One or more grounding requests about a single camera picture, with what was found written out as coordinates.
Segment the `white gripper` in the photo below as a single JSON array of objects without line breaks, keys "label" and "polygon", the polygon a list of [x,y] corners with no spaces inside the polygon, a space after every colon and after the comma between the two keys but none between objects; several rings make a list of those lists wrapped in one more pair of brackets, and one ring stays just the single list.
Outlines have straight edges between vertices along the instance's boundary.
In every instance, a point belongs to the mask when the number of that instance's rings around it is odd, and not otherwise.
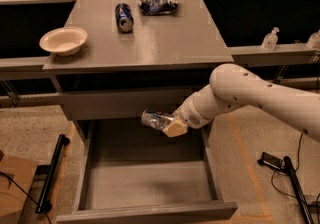
[{"label": "white gripper", "polygon": [[214,119],[213,103],[211,96],[192,94],[174,111],[173,115],[176,118],[163,129],[163,132],[172,138],[184,135],[188,127],[199,129],[207,125]]}]

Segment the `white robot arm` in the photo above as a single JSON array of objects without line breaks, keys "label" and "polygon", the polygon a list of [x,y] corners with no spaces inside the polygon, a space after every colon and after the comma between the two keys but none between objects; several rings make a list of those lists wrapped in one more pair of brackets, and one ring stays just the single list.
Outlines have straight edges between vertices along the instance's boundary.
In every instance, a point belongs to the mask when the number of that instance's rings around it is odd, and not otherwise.
[{"label": "white robot arm", "polygon": [[320,141],[319,94],[267,82],[236,64],[216,67],[209,84],[190,95],[173,112],[173,120],[163,132],[169,137],[180,136],[242,106],[259,108]]}]

